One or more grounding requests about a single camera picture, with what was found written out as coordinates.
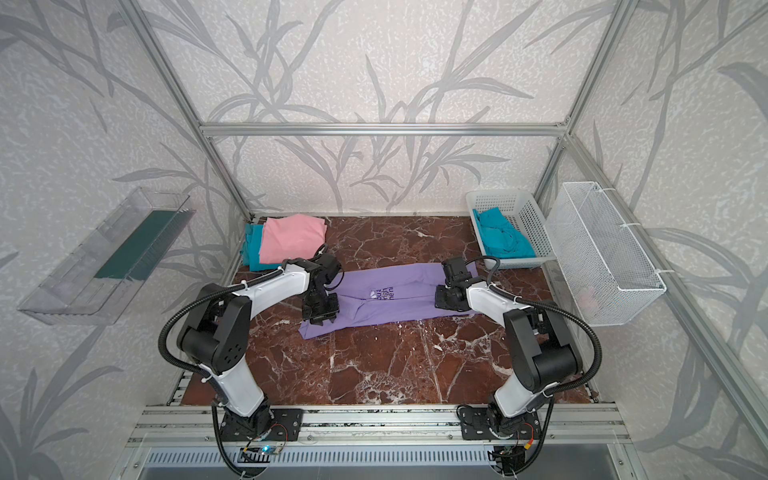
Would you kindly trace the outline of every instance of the brown marble surface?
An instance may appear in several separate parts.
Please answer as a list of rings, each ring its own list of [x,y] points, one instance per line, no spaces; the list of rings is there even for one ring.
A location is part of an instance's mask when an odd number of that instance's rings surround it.
[[[327,220],[329,251],[348,271],[480,254],[468,217]],[[241,270],[235,282],[256,276]],[[541,269],[500,270],[496,278],[511,293],[551,299]],[[251,323],[247,362],[273,405],[485,403],[512,374],[505,331],[483,315],[348,328],[309,340],[301,338],[300,322],[301,302],[292,297]],[[195,376],[182,403],[209,405],[213,396]],[[557,401],[589,398],[582,388]]]

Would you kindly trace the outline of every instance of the teal folded cloth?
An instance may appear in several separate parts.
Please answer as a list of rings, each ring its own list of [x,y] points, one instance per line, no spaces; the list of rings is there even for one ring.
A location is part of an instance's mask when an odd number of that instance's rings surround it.
[[[243,256],[243,265],[247,266],[251,272],[274,270],[280,266],[279,263],[260,262],[259,250],[261,250],[262,230],[264,230],[264,225],[247,223],[245,226],[245,243],[243,243],[240,254]]]
[[[533,258],[536,253],[531,242],[504,218],[502,211],[496,208],[481,214],[473,210],[480,231],[480,241],[485,246],[485,254],[497,258]]]

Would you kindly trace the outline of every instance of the purple fabric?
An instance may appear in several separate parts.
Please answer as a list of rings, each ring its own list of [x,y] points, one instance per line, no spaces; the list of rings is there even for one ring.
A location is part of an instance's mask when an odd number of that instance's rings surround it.
[[[474,263],[468,269],[473,276],[478,274]],[[347,272],[339,287],[333,291],[339,294],[336,319],[332,323],[326,320],[322,325],[302,322],[299,332],[304,339],[311,339],[349,326],[476,313],[435,307],[438,285],[445,285],[445,274],[440,263],[413,263]]]

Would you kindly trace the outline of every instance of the white wire mesh basket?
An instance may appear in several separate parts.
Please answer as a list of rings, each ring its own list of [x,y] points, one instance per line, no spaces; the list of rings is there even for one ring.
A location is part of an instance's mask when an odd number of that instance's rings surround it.
[[[624,325],[667,291],[632,226],[595,182],[563,183],[545,226],[590,325]]]
[[[534,268],[541,266],[547,260],[554,260],[552,246],[549,244],[547,232],[544,229],[544,215],[533,199],[533,195],[522,190],[477,190],[467,194],[467,208],[469,217],[472,219],[472,226],[475,228],[475,237],[480,244],[480,252],[485,255],[485,246],[480,240],[480,230],[478,229],[473,210],[483,213],[494,207],[509,220],[525,238],[531,242],[536,257],[533,258],[505,258],[499,263],[499,269],[507,268]],[[493,260],[485,261],[485,268],[490,270],[494,265]]]

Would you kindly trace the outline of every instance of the pink folded cloth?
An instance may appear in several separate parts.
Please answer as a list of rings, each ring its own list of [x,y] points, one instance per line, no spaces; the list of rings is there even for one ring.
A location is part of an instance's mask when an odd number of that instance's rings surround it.
[[[267,218],[261,237],[261,263],[281,263],[286,258],[310,259],[326,241],[325,220],[296,214]]]

